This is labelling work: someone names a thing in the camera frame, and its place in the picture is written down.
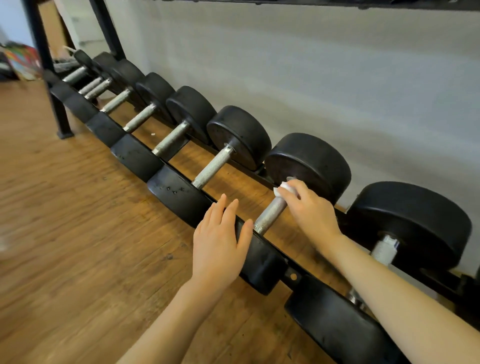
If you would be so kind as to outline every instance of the person's right arm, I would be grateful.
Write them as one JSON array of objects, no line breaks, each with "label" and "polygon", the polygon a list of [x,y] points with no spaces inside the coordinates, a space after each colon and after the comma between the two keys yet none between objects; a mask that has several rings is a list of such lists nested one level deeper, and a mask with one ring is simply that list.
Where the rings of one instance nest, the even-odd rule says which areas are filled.
[{"label": "person's right arm", "polygon": [[413,364],[480,363],[480,332],[448,311],[340,232],[331,203],[304,182],[299,197],[278,191],[317,250],[350,282]]}]

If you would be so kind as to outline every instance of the hand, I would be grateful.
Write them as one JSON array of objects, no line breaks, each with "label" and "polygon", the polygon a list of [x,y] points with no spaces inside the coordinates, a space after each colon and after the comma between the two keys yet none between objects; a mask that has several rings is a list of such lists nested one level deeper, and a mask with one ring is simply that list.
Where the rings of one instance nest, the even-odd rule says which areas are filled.
[{"label": "hand", "polygon": [[192,280],[214,295],[221,293],[238,277],[253,234],[253,222],[243,224],[237,243],[235,217],[238,200],[225,209],[227,197],[220,197],[205,213],[193,234]]},{"label": "hand", "polygon": [[297,190],[299,197],[282,187],[278,188],[278,192],[305,235],[325,255],[329,246],[342,236],[333,205],[310,190],[303,181],[291,180],[287,183]]}]

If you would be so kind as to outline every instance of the wooden board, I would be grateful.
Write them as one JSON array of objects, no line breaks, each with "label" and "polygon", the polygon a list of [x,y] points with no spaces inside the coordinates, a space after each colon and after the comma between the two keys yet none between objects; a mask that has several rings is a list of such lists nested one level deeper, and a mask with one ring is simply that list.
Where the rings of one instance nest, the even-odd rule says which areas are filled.
[{"label": "wooden board", "polygon": [[[42,82],[0,84],[0,363],[114,363],[191,275],[193,229],[72,118],[59,140]],[[113,113],[122,125],[130,105]],[[169,128],[135,135],[154,147]],[[188,143],[171,161],[193,178],[212,159]],[[256,219],[273,192],[226,165],[205,190]],[[349,285],[286,210],[266,237],[341,293]],[[290,290],[264,297],[237,279],[185,363],[332,363],[286,314]]]}]

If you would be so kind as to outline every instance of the forearm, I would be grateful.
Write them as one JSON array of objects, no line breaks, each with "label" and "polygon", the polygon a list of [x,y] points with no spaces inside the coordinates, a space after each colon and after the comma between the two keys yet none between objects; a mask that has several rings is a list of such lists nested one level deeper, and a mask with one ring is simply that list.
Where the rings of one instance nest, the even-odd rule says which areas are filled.
[{"label": "forearm", "polygon": [[480,333],[345,236],[319,251],[352,284],[413,364],[477,363]]},{"label": "forearm", "polygon": [[195,333],[219,297],[220,294],[206,292],[198,282],[188,281],[118,363],[181,363]]}]

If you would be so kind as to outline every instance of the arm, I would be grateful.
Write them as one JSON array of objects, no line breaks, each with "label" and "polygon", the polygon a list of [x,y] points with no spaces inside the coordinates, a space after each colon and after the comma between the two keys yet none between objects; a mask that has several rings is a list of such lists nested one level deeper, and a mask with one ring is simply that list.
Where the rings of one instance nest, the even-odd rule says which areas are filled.
[{"label": "arm", "polygon": [[238,200],[225,209],[223,194],[212,204],[193,234],[192,278],[118,364],[179,364],[200,325],[223,291],[238,277],[250,240],[253,222],[248,220],[235,238]]},{"label": "arm", "polygon": [[480,362],[480,332],[362,251],[340,232],[331,203],[302,181],[279,192],[317,250],[355,287],[413,364]]}]

